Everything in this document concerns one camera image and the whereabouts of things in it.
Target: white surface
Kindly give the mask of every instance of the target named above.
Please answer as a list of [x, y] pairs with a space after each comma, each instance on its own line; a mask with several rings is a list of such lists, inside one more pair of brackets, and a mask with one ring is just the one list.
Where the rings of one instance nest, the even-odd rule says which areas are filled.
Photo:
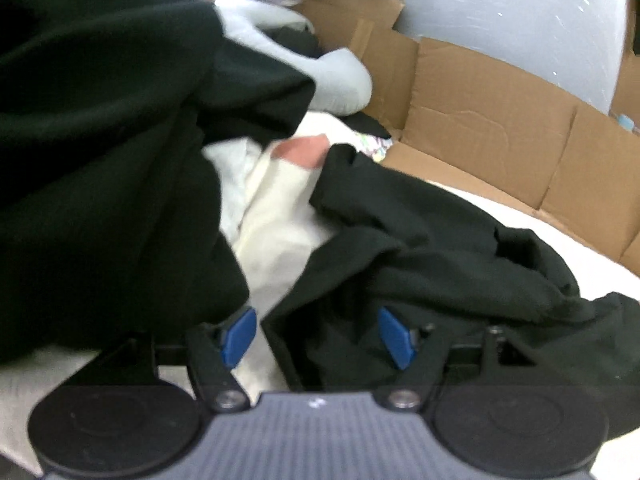
[[506, 61], [608, 113], [625, 41], [626, 0], [405, 2], [397, 25], [403, 34]]
[[[308, 184], [305, 179], [300, 182], [303, 186], [301, 189], [290, 190], [297, 193], [297, 197], [305, 192]], [[594, 299], [613, 290], [640, 300], [640, 278], [606, 257], [583, 247], [555, 228], [524, 213], [463, 191], [449, 190], [487, 211], [507, 226], [534, 230], [565, 259], [575, 274], [583, 297]], [[324, 236], [319, 236], [318, 243], [323, 238]], [[310, 252], [310, 247], [305, 247], [305, 251]], [[272, 257], [278, 259], [277, 254], [273, 254]], [[302, 266], [303, 261], [298, 261], [300, 271]], [[276, 296], [281, 295], [283, 290], [286, 291], [287, 283], [281, 283], [279, 287], [279, 291], [274, 291]], [[273, 297], [267, 298], [265, 306], [273, 301]], [[33, 472], [40, 472], [26, 434], [29, 412], [47, 392], [81, 367], [90, 357], [91, 354], [47, 350], [0, 370], [0, 453]], [[246, 357], [236, 370], [236, 377], [242, 386], [252, 393], [252, 397], [255, 398], [259, 391], [282, 387], [282, 378], [273, 367], [273, 357], [270, 356], [261, 334]], [[166, 368], [162, 370], [162, 376], [183, 386], [188, 382], [184, 370], [180, 368]], [[606, 443], [592, 474], [597, 480], [638, 480], [638, 449], [640, 430]]]

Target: screw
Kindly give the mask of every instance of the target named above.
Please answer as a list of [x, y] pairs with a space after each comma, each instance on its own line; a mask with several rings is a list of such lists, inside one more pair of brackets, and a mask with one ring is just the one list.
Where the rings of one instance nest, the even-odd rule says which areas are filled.
[[237, 390], [226, 390], [221, 392], [216, 397], [216, 404], [222, 410], [229, 412], [231, 410], [238, 410], [242, 408], [246, 403], [246, 395]]
[[420, 396], [412, 390], [396, 390], [389, 395], [389, 403], [398, 410], [413, 410], [420, 405]]

